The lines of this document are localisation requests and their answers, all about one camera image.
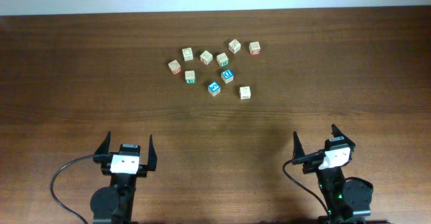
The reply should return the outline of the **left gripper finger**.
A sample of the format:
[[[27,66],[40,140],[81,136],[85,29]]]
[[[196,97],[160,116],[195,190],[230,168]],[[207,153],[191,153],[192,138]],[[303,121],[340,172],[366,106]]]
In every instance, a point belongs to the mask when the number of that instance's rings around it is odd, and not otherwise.
[[[156,150],[154,148],[152,135],[150,135],[149,149],[148,149],[148,155],[147,155],[147,171],[155,171],[157,162],[158,162],[158,157],[156,154]]]
[[[108,131],[105,139],[100,144],[100,146],[97,148],[97,150],[94,152],[94,155],[106,155],[106,154],[108,154],[108,150],[110,147],[110,138],[111,138],[111,132]]]

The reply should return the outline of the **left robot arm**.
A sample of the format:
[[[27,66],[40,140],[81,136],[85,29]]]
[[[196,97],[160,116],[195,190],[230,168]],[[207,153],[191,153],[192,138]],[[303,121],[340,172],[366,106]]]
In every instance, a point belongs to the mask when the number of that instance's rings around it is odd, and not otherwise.
[[[94,223],[133,223],[132,212],[136,181],[156,170],[158,158],[153,138],[149,138],[147,163],[140,163],[139,145],[122,144],[117,152],[110,152],[111,133],[94,152],[93,161],[100,165],[103,175],[110,176],[110,184],[97,190],[91,200]]]

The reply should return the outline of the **wooden block green yellow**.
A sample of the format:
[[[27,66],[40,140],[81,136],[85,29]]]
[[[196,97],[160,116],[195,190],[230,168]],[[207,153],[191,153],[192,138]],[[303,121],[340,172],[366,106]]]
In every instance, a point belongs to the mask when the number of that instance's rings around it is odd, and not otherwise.
[[[185,71],[185,82],[187,84],[193,84],[196,82],[194,71]]]

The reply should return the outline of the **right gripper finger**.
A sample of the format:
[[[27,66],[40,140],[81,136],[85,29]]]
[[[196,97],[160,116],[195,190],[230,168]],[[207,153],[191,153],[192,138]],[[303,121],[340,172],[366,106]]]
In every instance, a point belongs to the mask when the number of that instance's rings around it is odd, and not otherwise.
[[[302,143],[298,137],[296,131],[293,132],[293,140],[294,140],[294,150],[292,159],[300,159],[305,156],[304,150],[302,148]]]
[[[343,140],[348,144],[348,146],[351,149],[354,149],[356,147],[356,144],[349,139],[346,135],[344,135],[335,124],[331,125],[332,135],[334,137],[343,137]]]

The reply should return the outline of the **blue 5 wooden block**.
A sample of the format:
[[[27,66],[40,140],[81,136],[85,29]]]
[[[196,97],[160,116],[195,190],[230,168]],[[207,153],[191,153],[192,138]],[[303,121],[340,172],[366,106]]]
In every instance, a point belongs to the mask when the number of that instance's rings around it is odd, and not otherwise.
[[[220,93],[220,91],[221,91],[221,87],[220,87],[220,85],[216,81],[210,83],[207,88],[208,88],[208,92],[212,96],[218,95]]]

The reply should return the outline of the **blue D wooden block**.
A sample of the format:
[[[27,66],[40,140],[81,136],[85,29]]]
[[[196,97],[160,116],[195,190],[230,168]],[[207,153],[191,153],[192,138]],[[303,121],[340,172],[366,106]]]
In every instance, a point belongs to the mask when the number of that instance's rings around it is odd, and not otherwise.
[[[225,71],[222,71],[221,78],[224,83],[229,83],[234,79],[234,74],[230,69],[226,69]]]

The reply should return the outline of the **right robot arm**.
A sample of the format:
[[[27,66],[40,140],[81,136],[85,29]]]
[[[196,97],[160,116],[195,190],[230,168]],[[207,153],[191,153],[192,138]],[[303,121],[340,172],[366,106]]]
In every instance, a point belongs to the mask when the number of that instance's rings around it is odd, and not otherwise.
[[[344,135],[335,124],[333,137],[325,141],[323,149],[305,154],[297,133],[293,133],[293,165],[302,165],[304,174],[316,174],[319,189],[324,197],[325,216],[319,223],[365,223],[371,215],[370,203],[373,185],[361,178],[345,177],[342,167],[352,160],[356,144]]]

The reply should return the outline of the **wooden block red leaf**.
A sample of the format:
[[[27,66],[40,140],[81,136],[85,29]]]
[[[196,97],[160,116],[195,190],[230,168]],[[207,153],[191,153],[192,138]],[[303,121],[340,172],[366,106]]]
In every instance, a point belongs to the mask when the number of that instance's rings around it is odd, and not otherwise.
[[[251,89],[249,86],[240,87],[239,93],[241,100],[247,100],[251,98]]]

